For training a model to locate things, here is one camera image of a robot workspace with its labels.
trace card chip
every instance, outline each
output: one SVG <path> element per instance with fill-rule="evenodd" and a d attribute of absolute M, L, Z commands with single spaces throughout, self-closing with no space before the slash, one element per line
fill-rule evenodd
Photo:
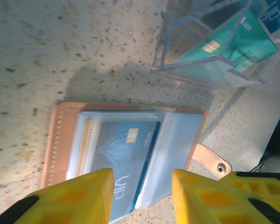
<path fill-rule="evenodd" d="M 206 52 L 213 52 L 214 50 L 217 50 L 221 45 L 215 41 L 211 41 L 208 44 L 206 44 L 202 49 Z"/>
<path fill-rule="evenodd" d="M 135 143 L 137 134 L 138 134 L 138 128 L 130 128 L 127 134 L 126 143 Z"/>

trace blue card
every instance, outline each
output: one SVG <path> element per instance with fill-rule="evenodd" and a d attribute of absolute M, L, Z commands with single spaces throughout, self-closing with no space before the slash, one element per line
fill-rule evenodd
<path fill-rule="evenodd" d="M 136 191 L 143 181 L 144 164 L 153 148 L 160 122 L 104 122 L 101 124 L 91 171 L 112 168 L 114 196 L 110 222 L 133 210 Z"/>

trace stitching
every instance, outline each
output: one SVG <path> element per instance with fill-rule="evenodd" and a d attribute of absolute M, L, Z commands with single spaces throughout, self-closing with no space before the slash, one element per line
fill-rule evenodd
<path fill-rule="evenodd" d="M 54 163 L 56 162 L 55 158 L 58 156 L 57 149 L 58 149 L 58 143 L 59 143 L 60 128 L 61 128 L 61 124 L 62 124 L 62 121 L 63 121 L 63 113 L 67 108 L 108 109 L 106 107 L 95 107 L 95 106 L 92 106 L 92 107 L 65 106 L 65 107 L 61 108 L 61 110 L 58 112 L 57 127 L 56 127 L 56 132 L 55 132 L 53 151 L 52 151 L 52 154 L 50 155 L 51 156 L 51 161 L 50 161 L 50 164 L 48 165 L 48 167 L 49 167 L 48 186 L 52 185 L 52 181 L 54 179 L 54 168 L 55 168 Z M 122 110 L 124 108 L 119 107 L 119 108 L 112 108 L 112 109 Z"/>

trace granite countertop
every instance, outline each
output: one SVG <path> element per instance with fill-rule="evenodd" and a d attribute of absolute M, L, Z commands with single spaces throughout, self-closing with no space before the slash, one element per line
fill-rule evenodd
<path fill-rule="evenodd" d="M 38 190 L 62 100 L 208 110 L 199 142 L 235 170 L 259 161 L 280 117 L 280 54 L 261 86 L 206 90 L 150 72 L 167 0 L 0 0 L 0 213 Z M 193 162 L 190 170 L 210 176 Z M 168 197 L 120 223 L 175 223 Z"/>

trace clear acrylic box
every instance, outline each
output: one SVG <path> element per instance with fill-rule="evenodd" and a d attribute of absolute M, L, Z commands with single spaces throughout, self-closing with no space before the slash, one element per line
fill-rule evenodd
<path fill-rule="evenodd" d="M 280 51 L 280 39 L 261 21 L 266 0 L 217 0 L 208 8 L 171 22 L 160 38 L 153 72 L 212 89 L 264 84 L 253 72 Z"/>

